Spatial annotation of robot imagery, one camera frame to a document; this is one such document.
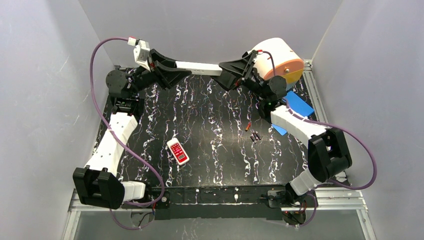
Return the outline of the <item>red orange battery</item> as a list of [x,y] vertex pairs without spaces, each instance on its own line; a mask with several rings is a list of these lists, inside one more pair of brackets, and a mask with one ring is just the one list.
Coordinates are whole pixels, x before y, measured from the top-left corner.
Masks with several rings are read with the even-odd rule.
[[245,131],[247,132],[250,128],[251,128],[251,122],[249,122],[248,124],[247,124],[247,126],[246,126],[246,128],[245,128]]

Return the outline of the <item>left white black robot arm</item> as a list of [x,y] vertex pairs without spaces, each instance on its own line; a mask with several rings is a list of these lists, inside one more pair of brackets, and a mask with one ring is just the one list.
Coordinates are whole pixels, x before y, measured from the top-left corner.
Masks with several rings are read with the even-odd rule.
[[[139,96],[139,92],[154,84],[170,89],[191,75],[192,71],[179,67],[176,60],[156,50],[151,50],[144,62],[145,65],[140,65],[133,72],[114,69],[105,78],[112,103],[109,119],[98,107],[96,110],[106,131],[85,166],[77,167],[72,175],[83,205],[113,210],[123,204],[150,206],[165,193],[165,185],[158,171],[131,150],[127,143],[144,112],[145,100]],[[120,181],[117,178],[118,165],[124,152],[133,155],[156,175],[161,185],[158,197],[152,198],[150,186],[145,181]]]

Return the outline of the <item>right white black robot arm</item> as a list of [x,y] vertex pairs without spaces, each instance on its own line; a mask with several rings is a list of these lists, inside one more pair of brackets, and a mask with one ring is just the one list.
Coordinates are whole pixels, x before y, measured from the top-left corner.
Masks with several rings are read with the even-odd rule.
[[306,198],[310,197],[313,207],[318,201],[313,190],[352,166],[352,158],[343,130],[327,127],[322,122],[314,123],[300,116],[290,107],[286,98],[288,78],[277,72],[271,62],[271,76],[261,76],[255,66],[263,50],[246,52],[242,58],[220,62],[221,74],[216,78],[226,91],[246,87],[259,98],[258,112],[262,119],[285,129],[307,148],[307,167],[282,190],[271,190],[261,198],[269,208],[281,208],[300,204],[296,212],[299,217],[285,212],[286,225],[295,228],[307,225]]

